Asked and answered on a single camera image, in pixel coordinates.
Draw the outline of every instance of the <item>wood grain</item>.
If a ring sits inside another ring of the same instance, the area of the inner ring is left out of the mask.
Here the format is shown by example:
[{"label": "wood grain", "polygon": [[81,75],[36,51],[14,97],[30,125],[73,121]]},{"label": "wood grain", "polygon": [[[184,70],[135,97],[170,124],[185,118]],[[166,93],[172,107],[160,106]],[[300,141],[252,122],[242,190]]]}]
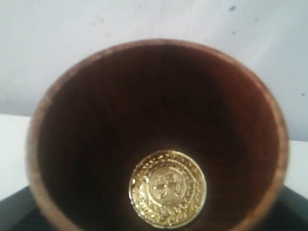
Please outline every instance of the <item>wood grain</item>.
[{"label": "wood grain", "polygon": [[192,157],[208,184],[203,211],[179,230],[246,230],[270,208],[287,162],[285,124],[260,80],[181,41],[124,44],[86,59],[46,93],[29,131],[29,169],[50,196],[41,208],[60,229],[50,203],[83,230],[157,230],[130,205],[129,178],[146,155],[171,149]]}]

